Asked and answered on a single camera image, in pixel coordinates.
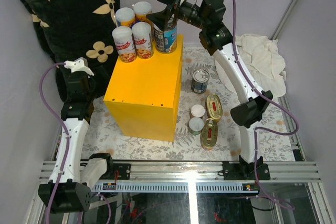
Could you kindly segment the red white lidded can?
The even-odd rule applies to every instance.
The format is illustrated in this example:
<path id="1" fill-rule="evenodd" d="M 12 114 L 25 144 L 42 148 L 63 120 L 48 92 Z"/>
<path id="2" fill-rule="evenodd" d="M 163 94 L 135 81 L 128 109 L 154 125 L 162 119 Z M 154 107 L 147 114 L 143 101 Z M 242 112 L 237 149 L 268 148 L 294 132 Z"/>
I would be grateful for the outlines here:
<path id="1" fill-rule="evenodd" d="M 137 53 L 132 37 L 132 30 L 127 26 L 120 26 L 112 31 L 112 37 L 121 61 L 131 63 L 136 60 Z"/>

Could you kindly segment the dark round tin can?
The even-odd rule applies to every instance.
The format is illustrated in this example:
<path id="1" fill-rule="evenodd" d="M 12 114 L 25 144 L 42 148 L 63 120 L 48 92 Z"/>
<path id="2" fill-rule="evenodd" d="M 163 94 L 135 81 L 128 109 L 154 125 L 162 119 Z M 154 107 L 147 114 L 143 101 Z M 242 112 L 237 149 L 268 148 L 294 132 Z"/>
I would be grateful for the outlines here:
<path id="1" fill-rule="evenodd" d="M 198 69 L 193 72 L 191 89 L 195 93 L 204 93 L 207 90 L 209 73 L 204 69 Z"/>

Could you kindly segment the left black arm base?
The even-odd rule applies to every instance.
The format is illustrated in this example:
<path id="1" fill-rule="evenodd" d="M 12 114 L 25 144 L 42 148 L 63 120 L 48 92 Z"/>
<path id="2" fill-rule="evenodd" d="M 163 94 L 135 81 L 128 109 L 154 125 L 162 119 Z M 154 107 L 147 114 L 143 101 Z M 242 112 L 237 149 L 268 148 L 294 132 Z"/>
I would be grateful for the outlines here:
<path id="1" fill-rule="evenodd" d="M 112 167 L 108 167 L 105 179 L 113 181 L 129 180 L 131 175 L 131 164 L 129 163 L 114 163 Z"/>

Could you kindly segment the orange lidded front can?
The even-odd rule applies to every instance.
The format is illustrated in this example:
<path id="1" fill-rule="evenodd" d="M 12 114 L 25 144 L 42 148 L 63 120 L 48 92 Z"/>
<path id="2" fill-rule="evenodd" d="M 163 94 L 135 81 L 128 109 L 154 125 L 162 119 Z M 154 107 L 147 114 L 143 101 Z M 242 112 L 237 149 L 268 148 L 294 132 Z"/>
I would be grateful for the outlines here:
<path id="1" fill-rule="evenodd" d="M 154 40 L 154 28 L 153 23 L 147 19 L 147 15 L 152 13 L 152 6 L 150 3 L 141 1 L 133 4 L 133 11 L 135 18 L 138 22 L 145 22 L 151 26 L 151 39 Z"/>

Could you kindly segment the blue round tin can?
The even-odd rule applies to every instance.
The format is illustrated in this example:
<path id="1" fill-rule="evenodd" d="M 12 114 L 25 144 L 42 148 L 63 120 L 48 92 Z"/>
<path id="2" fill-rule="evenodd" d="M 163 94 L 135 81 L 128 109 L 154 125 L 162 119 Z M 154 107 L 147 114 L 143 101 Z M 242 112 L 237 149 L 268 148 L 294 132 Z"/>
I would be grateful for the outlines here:
<path id="1" fill-rule="evenodd" d="M 174 23 L 173 17 L 170 18 L 165 31 L 155 24 L 153 26 L 156 49 L 161 53 L 172 53 L 177 48 L 177 23 Z"/>

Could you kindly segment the orange blue lidded can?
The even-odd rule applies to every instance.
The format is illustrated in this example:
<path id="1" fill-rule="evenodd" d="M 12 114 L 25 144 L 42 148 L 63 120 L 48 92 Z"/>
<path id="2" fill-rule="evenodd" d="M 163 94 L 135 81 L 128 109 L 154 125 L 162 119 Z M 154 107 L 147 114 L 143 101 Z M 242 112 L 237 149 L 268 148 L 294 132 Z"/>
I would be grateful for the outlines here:
<path id="1" fill-rule="evenodd" d="M 117 26 L 132 27 L 136 23 L 135 13 L 133 9 L 128 7 L 120 8 L 115 13 Z"/>

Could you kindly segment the black floral plush pillow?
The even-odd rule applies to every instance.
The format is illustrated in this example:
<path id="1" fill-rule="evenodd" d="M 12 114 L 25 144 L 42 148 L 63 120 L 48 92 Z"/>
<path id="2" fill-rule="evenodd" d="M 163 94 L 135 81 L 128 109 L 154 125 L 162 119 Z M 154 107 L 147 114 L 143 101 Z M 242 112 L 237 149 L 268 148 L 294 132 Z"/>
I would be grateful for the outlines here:
<path id="1" fill-rule="evenodd" d="M 120 0 L 20 0 L 30 13 L 39 44 L 53 62 L 85 58 L 96 97 L 105 94 L 117 61 L 112 39 Z"/>

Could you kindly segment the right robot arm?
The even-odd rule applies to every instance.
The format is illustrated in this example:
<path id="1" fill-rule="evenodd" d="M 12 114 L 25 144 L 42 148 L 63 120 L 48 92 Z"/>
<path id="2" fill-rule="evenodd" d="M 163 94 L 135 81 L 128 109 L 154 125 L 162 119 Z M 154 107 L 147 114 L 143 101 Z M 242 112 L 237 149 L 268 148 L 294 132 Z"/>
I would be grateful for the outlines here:
<path id="1" fill-rule="evenodd" d="M 226 10 L 224 0 L 202 0 L 200 6 L 187 0 L 157 0 L 165 4 L 165 9 L 149 14 L 147 18 L 159 29 L 168 27 L 170 19 L 176 24 L 182 20 L 199 28 L 202 46 L 214 57 L 231 81 L 240 104 L 231 109 L 230 114 L 240 129 L 241 153 L 239 163 L 224 163 L 224 178 L 228 180 L 262 179 L 269 180 L 268 165 L 258 151 L 254 129 L 263 118 L 262 115 L 273 98 L 270 91 L 253 81 L 247 67 L 237 53 L 235 41 L 223 23 Z"/>

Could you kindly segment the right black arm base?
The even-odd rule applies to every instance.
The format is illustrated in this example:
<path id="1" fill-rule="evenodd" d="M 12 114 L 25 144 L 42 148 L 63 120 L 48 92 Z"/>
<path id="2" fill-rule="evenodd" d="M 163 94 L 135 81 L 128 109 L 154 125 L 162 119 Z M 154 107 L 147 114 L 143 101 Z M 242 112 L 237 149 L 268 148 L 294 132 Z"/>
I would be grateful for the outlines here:
<path id="1" fill-rule="evenodd" d="M 247 163 L 243 159 L 239 159 L 239 162 L 222 162 L 222 170 L 218 172 L 223 176 L 225 180 L 256 180 L 254 162 Z M 269 167 L 263 161 L 261 156 L 257 160 L 257 177 L 259 180 L 270 180 Z"/>

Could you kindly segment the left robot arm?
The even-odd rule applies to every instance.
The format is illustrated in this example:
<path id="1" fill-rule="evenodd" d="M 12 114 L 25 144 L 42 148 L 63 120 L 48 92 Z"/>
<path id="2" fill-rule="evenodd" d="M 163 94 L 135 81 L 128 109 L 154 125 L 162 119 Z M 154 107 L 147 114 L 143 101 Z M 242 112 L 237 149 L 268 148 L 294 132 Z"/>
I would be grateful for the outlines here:
<path id="1" fill-rule="evenodd" d="M 101 177 L 109 179 L 115 172 L 107 153 L 92 155 L 87 165 L 80 167 L 83 142 L 93 113 L 93 78 L 84 71 L 71 73 L 66 88 L 66 102 L 56 116 L 62 126 L 56 163 L 48 183 L 38 189 L 48 215 L 87 211 L 97 181 Z"/>

